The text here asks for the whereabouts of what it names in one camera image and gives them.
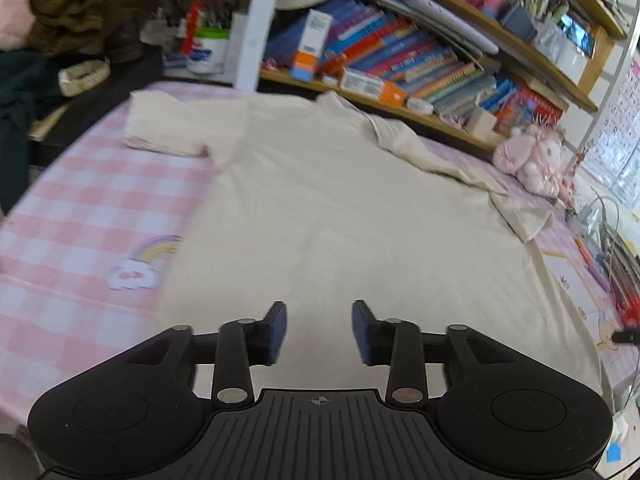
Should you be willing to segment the cream white t-shirt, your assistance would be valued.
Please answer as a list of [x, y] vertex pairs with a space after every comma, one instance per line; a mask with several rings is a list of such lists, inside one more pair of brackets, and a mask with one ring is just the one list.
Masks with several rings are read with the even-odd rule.
[[182, 102], [140, 91], [126, 142], [221, 166], [154, 314], [204, 332], [284, 302], [280, 358], [256, 372], [257, 387], [384, 385], [352, 336], [360, 299], [426, 332], [470, 326], [608, 390], [592, 337], [535, 244], [551, 209], [435, 155], [401, 122], [333, 93]]

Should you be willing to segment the pink checkered cartoon tablecloth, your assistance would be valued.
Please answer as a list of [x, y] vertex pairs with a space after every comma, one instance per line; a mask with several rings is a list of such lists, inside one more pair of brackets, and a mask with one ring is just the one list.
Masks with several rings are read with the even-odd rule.
[[[164, 92], [182, 102], [245, 98], [221, 88], [178, 82], [160, 82], [144, 91]], [[360, 112], [390, 119], [340, 98]], [[171, 154], [128, 145], [131, 103], [132, 98], [88, 130], [2, 223], [3, 431], [25, 425], [46, 391], [172, 327], [157, 322], [154, 314], [160, 286], [221, 166], [207, 154]], [[526, 193], [486, 162], [419, 138], [448, 162], [483, 170], [517, 200], [547, 205], [552, 225], [535, 238], [542, 258], [547, 249], [578, 258], [573, 234], [546, 200]], [[556, 281], [558, 274], [546, 267]], [[608, 390], [599, 393], [611, 399], [634, 378], [637, 353], [629, 347], [596, 344], [597, 315], [570, 303], [592, 337], [608, 380]]]

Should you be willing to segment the white pink bunny plush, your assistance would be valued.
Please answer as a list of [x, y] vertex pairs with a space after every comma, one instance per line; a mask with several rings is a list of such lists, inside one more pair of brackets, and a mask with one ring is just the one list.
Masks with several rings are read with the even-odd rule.
[[562, 136], [555, 129], [529, 124], [512, 128], [499, 144], [492, 163], [503, 174], [510, 174], [530, 194], [573, 205], [573, 177], [563, 168]]

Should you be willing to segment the small beige desk box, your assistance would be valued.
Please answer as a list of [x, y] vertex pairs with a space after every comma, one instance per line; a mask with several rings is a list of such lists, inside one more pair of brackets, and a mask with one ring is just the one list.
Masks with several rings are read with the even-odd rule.
[[494, 127], [496, 123], [497, 117], [494, 114], [484, 110], [483, 107], [477, 106], [472, 110], [464, 128], [474, 138], [489, 141], [495, 134]]

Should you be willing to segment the white charger block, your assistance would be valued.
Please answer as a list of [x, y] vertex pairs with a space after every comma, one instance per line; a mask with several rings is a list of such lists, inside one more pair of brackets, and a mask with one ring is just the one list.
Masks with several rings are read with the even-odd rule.
[[406, 101], [406, 107], [414, 114], [421, 116], [428, 116], [434, 113], [434, 106], [430, 102], [420, 98], [409, 98]]

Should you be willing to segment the flat white orange box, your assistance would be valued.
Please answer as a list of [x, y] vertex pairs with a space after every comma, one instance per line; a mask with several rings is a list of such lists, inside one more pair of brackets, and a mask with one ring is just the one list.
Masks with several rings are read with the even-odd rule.
[[351, 68], [344, 68], [340, 88], [393, 107], [402, 107], [407, 99], [407, 92], [393, 81]]

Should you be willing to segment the white orange Usmile box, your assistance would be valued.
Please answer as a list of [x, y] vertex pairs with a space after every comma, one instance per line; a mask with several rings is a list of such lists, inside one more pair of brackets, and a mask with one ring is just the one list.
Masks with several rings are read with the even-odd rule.
[[302, 81], [314, 78], [332, 22], [330, 14], [309, 11], [290, 69], [293, 78]]

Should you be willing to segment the row of colourful books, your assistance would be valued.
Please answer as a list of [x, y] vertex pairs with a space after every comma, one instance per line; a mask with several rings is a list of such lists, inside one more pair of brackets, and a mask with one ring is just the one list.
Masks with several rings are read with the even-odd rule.
[[407, 100], [430, 102], [432, 115], [456, 127], [464, 128], [472, 110], [483, 107], [497, 117], [499, 134], [531, 122], [552, 127], [568, 109], [540, 81], [500, 61], [495, 44], [431, 0], [322, 0], [302, 6], [281, 0], [262, 61], [267, 70], [293, 78], [290, 69], [310, 10], [333, 18], [311, 81], [340, 88], [344, 68], [360, 70], [393, 81]]

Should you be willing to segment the white green pen tub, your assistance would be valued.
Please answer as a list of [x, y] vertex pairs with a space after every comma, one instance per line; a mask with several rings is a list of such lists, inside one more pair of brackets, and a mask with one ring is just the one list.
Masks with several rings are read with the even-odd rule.
[[200, 27], [194, 35], [191, 52], [186, 57], [186, 69], [197, 75], [222, 74], [229, 38], [228, 29]]

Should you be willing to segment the white wristwatch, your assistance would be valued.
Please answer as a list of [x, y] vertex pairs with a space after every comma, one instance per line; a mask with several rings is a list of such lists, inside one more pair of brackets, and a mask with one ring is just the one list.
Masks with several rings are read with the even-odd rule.
[[79, 96], [106, 81], [111, 75], [107, 60], [90, 60], [58, 72], [58, 86], [66, 98]]

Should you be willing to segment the dark green garment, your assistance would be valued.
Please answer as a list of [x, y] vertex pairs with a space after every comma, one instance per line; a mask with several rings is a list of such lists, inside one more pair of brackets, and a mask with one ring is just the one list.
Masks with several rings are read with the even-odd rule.
[[29, 186], [32, 123], [65, 101], [58, 69], [40, 53], [1, 53], [1, 210], [8, 214]]

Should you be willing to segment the olive brown garment pile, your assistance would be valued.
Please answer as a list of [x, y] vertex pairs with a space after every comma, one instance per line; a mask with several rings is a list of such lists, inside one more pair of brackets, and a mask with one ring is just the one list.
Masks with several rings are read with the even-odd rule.
[[79, 50], [154, 13], [160, 0], [29, 0], [35, 17], [26, 46], [45, 56]]

